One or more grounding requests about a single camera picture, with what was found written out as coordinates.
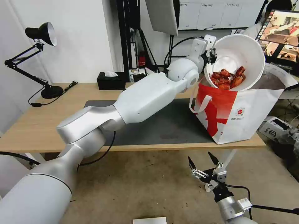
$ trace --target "whiteboard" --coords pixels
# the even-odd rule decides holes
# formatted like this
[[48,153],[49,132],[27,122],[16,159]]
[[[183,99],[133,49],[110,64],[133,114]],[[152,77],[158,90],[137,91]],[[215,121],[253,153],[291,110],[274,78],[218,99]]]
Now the whiteboard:
[[264,0],[180,0],[179,30],[252,26]]

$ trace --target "white box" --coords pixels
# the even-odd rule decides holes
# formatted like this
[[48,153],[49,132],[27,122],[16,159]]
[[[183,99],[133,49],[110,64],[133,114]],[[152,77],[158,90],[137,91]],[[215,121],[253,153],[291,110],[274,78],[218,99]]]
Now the white box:
[[268,138],[278,141],[278,138],[288,132],[292,126],[277,117],[266,117],[259,132]]
[[167,224],[166,217],[134,219],[133,224]]

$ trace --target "white bucket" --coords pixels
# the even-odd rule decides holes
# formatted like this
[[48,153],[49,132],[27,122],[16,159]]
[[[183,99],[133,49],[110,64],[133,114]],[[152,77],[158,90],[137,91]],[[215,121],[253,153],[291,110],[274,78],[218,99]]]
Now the white bucket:
[[242,34],[228,35],[219,39],[215,43],[215,48],[216,62],[205,67],[205,77],[212,87],[218,88],[212,83],[210,76],[223,68],[233,74],[241,66],[246,69],[244,72],[246,79],[230,89],[233,91],[250,89],[262,76],[265,56],[259,43],[253,38]]

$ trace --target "computer screen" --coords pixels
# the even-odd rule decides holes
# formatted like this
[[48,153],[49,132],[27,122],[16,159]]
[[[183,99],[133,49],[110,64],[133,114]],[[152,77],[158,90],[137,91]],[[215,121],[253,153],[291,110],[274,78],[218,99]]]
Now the computer screen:
[[256,40],[267,61],[288,66],[299,62],[299,12],[271,11]]

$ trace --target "bag handle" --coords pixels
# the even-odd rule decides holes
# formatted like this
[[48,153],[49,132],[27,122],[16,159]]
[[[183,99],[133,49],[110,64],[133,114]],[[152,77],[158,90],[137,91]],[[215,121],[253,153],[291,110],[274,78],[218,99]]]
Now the bag handle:
[[198,113],[201,113],[202,111],[205,110],[205,108],[207,107],[209,101],[212,100],[212,97],[209,96],[209,95],[206,95],[205,98],[204,98],[203,101],[202,101],[202,104],[200,105],[199,110],[195,111],[195,110],[193,110],[192,107],[191,107],[195,89],[196,89],[196,88],[193,89],[192,95],[190,96],[190,99],[189,99],[189,109],[192,111],[192,113],[194,113],[194,114],[198,114]]

